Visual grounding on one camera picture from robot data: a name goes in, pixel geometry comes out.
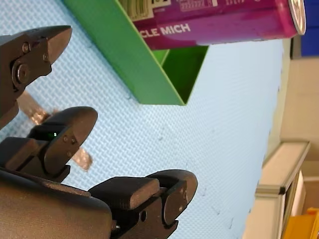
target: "light blue tablecloth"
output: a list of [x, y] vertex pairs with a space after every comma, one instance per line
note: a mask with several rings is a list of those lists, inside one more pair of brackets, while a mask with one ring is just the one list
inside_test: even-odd
[[[47, 111], [86, 105], [99, 112], [84, 143], [94, 164], [86, 173], [70, 162], [64, 183], [89, 189], [112, 176], [187, 169], [199, 187], [171, 238], [241, 238], [276, 106], [281, 40], [211, 46], [186, 107], [145, 106], [131, 97], [62, 2], [2, 0], [0, 9], [0, 34], [73, 27], [52, 73], [27, 88]], [[19, 114], [0, 138], [25, 136], [31, 127]]]

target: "green cardboard tray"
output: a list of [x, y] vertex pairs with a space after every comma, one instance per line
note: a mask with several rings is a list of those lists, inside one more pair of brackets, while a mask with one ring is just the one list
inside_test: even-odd
[[208, 46], [152, 52], [118, 0], [63, 2], [139, 103], [187, 103]]

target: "purple can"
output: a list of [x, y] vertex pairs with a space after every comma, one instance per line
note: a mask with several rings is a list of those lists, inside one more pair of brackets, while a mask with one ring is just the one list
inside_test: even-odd
[[290, 38], [306, 31], [303, 0], [119, 0], [152, 50]]

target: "blue object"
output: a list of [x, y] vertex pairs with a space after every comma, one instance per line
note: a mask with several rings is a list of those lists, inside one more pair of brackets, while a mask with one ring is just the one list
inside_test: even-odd
[[307, 29], [301, 36], [301, 57], [319, 56], [319, 0], [305, 0]]
[[[187, 169], [199, 186], [170, 239], [241, 239], [276, 107], [281, 40], [213, 45], [187, 106], [140, 105], [62, 2], [1, 0], [0, 9], [0, 35], [73, 27], [52, 73], [27, 87], [48, 112], [92, 106], [99, 113], [83, 145], [93, 165], [86, 173], [71, 160], [65, 184], [87, 190], [114, 176]], [[19, 113], [0, 140], [31, 127]]]
[[319, 56], [319, 27], [307, 29], [301, 38], [301, 52], [303, 57]]
[[307, 30], [311, 27], [319, 27], [319, 0], [316, 3], [306, 1], [305, 5], [306, 19], [307, 19]]

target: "copper tape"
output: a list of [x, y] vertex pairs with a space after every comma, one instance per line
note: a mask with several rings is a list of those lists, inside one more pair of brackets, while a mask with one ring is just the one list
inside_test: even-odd
[[[17, 101], [20, 110], [22, 110], [36, 125], [41, 124], [50, 117], [50, 114], [46, 112], [27, 91], [24, 91]], [[73, 155], [72, 160], [86, 171], [90, 168], [93, 162], [90, 154], [83, 148], [80, 148]]]

